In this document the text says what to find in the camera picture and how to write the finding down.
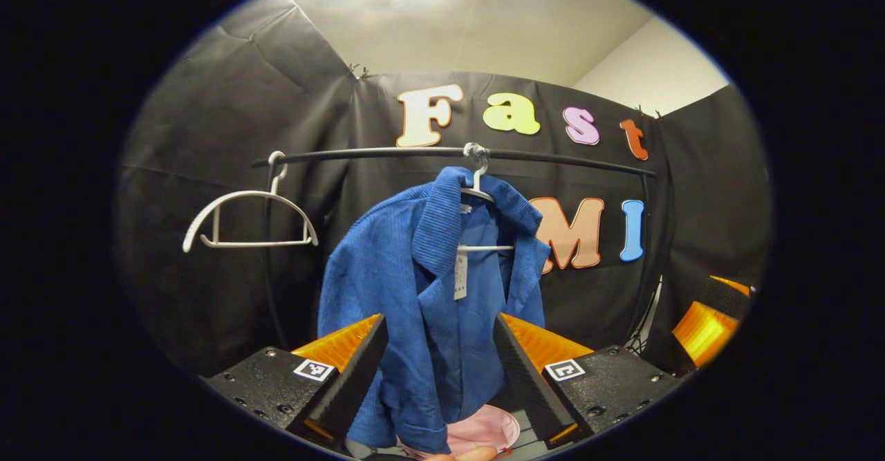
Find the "white ceiling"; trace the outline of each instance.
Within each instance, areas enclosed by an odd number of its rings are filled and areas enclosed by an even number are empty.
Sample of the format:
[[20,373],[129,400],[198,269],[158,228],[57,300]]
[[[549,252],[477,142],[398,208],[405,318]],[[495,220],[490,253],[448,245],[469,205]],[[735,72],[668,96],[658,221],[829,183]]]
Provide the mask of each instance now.
[[632,0],[295,0],[370,74],[468,70],[573,86],[652,14]]

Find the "empty hanger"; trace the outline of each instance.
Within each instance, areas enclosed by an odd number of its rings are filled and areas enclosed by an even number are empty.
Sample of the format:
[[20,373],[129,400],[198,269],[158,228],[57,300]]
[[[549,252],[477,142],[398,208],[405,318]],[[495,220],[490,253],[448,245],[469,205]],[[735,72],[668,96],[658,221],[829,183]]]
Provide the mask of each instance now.
[[[268,164],[273,165],[274,160],[279,156],[285,155],[284,153],[279,151],[271,153],[271,156],[268,158]],[[282,165],[282,171],[279,172],[279,175],[274,177],[274,180],[272,181],[270,193],[257,190],[247,190],[243,192],[226,194],[225,196],[221,196],[213,200],[212,203],[210,203],[208,206],[205,206],[205,208],[203,208],[203,210],[201,210],[200,213],[196,215],[196,218],[194,218],[193,222],[190,223],[190,227],[187,228],[187,234],[184,236],[184,243],[181,244],[181,249],[185,252],[190,251],[190,247],[194,242],[196,230],[200,228],[200,225],[203,224],[203,221],[205,221],[205,219],[209,216],[210,212],[214,212],[214,218],[212,221],[212,239],[209,240],[208,238],[206,238],[206,235],[201,234],[200,240],[202,240],[203,243],[206,244],[206,246],[212,247],[212,249],[241,249],[242,247],[282,247],[288,245],[307,245],[309,243],[313,244],[314,246],[318,245],[319,243],[317,241],[317,232],[313,230],[313,224],[310,224],[310,219],[307,219],[307,215],[304,214],[304,211],[301,210],[296,204],[291,203],[290,200],[278,196],[277,194],[279,181],[282,180],[282,178],[286,177],[287,170],[288,164]],[[292,209],[295,209],[298,215],[300,215],[304,219],[304,237],[301,240],[296,241],[252,241],[252,243],[246,243],[246,241],[219,241],[218,210],[221,208],[221,204],[228,202],[229,200],[244,196],[261,196],[272,200],[277,200],[277,202],[285,203]]]
[[[484,198],[491,203],[495,203],[495,199],[492,198],[490,194],[487,194],[480,190],[480,176],[486,173],[487,169],[489,169],[489,150],[484,149],[481,145],[477,143],[467,143],[464,146],[464,156],[467,158],[473,158],[474,160],[478,160],[480,162],[480,168],[478,168],[474,172],[474,187],[472,188],[461,188],[461,193],[463,194],[471,194],[472,196],[478,196],[480,198]],[[507,246],[467,246],[467,245],[458,245],[458,252],[487,252],[489,250],[514,250],[515,246],[507,245]]]

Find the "letter m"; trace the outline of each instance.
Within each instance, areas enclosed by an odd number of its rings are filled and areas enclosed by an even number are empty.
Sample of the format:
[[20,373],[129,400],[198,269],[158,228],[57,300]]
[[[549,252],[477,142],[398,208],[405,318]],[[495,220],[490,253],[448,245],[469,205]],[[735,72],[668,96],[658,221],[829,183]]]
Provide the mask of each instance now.
[[[603,200],[598,198],[581,200],[571,225],[568,224],[566,213],[559,205],[559,200],[541,197],[529,200],[529,203],[543,215],[537,238],[550,245],[559,269],[565,269],[569,260],[577,269],[599,263],[599,218],[606,208]],[[552,269],[553,262],[547,259],[543,274]]]

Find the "jacket collar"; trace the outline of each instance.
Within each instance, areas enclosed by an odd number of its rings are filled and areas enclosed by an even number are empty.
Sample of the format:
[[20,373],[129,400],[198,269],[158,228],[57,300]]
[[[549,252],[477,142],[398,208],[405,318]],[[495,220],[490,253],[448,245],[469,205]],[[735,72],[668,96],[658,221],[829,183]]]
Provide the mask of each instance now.
[[[437,277],[455,266],[461,238],[461,188],[473,186],[473,181],[473,171],[462,167],[444,168],[433,181],[423,215],[418,219],[411,239],[411,253],[418,263]],[[541,225],[541,213],[515,188],[493,176],[481,178],[480,190],[495,199],[494,207],[517,231],[514,275],[521,262],[535,263],[541,255],[547,259],[549,251],[545,253],[541,249],[544,244],[534,238]]]

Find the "yellow letter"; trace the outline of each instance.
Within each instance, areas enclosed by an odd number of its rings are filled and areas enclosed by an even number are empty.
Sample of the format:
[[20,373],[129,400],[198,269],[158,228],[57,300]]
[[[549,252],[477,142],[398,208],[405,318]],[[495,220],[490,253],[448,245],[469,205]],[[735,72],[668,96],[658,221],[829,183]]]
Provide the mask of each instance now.
[[439,132],[430,129],[430,119],[436,119],[439,127],[451,122],[451,105],[447,100],[430,105],[431,98],[440,96],[460,102],[464,92],[461,86],[446,85],[407,91],[396,97],[402,102],[402,136],[396,139],[396,146],[429,147],[440,142]]
[[535,134],[541,124],[534,120],[534,104],[528,98],[516,93],[495,93],[489,96],[489,107],[483,112],[483,121],[492,129],[517,133]]
[[[575,220],[568,225],[566,213],[563,212],[559,200],[550,197],[534,198],[529,200],[535,209],[541,212],[541,226],[538,227],[537,238],[544,243],[549,243],[556,257],[559,269],[565,269],[569,257],[578,253],[572,259],[572,266],[578,269],[590,267],[599,263],[599,218],[606,208],[603,200],[598,198],[585,198],[578,206]],[[544,263],[543,274],[553,269],[553,262],[547,259]]]

